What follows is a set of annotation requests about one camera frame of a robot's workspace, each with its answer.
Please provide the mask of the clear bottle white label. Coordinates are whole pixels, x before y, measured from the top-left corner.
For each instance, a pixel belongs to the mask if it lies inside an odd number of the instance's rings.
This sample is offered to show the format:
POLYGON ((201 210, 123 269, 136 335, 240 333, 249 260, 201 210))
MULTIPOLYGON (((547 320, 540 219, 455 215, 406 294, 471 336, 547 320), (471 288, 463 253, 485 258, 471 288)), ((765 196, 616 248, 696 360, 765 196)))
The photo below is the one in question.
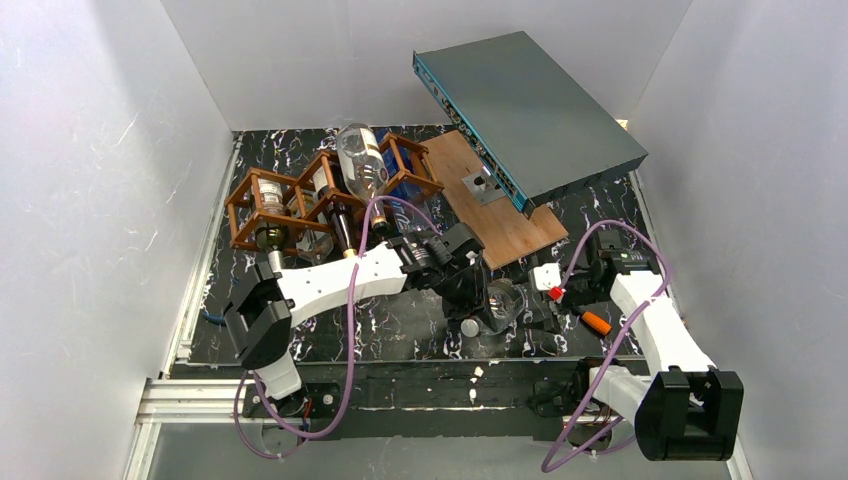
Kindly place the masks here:
POLYGON ((362 123, 347 125, 336 135, 336 152, 345 186, 365 204, 370 227, 388 234, 391 226, 377 197, 385 193, 389 176, 373 130, 362 123))

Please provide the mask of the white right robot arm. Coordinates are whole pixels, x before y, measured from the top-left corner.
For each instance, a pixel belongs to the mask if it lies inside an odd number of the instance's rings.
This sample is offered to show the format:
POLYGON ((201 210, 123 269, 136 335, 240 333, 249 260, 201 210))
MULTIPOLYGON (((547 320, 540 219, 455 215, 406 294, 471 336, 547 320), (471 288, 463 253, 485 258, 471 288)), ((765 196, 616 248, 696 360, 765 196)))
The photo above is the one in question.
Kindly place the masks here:
POLYGON ((610 323, 587 311, 599 302, 615 304, 625 316, 604 357, 580 360, 568 380, 533 386, 529 406, 541 417, 566 417, 571 431, 589 405, 599 410, 600 428, 574 442, 583 453, 629 423, 650 461, 725 461, 732 457, 744 398, 734 371, 721 370, 696 344, 667 294, 666 262, 645 241, 627 248, 619 222, 601 221, 580 239, 575 260, 533 266, 527 273, 533 292, 547 300, 552 316, 533 328, 554 332, 566 313, 597 334, 610 323))

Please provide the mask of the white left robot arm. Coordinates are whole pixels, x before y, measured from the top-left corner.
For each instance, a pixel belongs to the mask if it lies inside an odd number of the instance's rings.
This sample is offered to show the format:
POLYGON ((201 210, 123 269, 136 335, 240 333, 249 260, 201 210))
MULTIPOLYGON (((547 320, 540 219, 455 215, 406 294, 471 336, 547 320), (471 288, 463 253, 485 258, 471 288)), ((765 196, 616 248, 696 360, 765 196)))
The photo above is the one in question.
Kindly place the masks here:
POLYGON ((363 255, 300 269, 259 262, 233 288, 223 310, 241 367, 258 375, 266 396, 283 400, 302 381, 289 334, 303 321, 348 302, 404 291, 433 290, 450 322, 492 328, 482 241, 464 223, 444 233, 417 230, 385 240, 363 255))

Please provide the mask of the clear glass bottle dark label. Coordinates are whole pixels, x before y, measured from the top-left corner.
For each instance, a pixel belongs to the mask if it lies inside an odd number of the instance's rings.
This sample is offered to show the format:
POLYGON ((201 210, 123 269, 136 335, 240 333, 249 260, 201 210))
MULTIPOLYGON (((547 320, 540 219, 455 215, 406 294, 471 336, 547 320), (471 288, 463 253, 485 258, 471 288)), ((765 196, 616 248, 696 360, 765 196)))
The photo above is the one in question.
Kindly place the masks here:
POLYGON ((503 333, 524 310, 525 292, 509 279, 497 279, 487 286, 488 310, 460 323, 463 336, 494 336, 503 333))

